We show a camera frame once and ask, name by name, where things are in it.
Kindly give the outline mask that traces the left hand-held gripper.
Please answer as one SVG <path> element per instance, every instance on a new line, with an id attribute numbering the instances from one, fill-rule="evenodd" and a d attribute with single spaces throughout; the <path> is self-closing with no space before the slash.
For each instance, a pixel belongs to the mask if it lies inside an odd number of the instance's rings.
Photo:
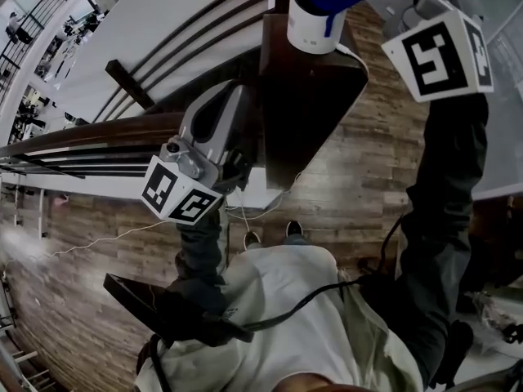
<path id="1" fill-rule="evenodd" d="M 249 109 L 249 89 L 239 82 L 219 83 L 190 104 L 180 136 L 163 144 L 146 170 L 141 201 L 160 220 L 196 224 L 246 186 L 253 162 L 232 146 Z M 204 142 L 205 155 L 189 142 Z"/>

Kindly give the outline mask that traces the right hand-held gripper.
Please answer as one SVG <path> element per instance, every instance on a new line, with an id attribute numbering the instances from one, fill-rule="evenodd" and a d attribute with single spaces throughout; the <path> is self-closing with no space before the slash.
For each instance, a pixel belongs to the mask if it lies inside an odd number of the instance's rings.
<path id="1" fill-rule="evenodd" d="M 382 49 L 421 103 L 491 93 L 477 0 L 364 0 L 384 20 Z"/>

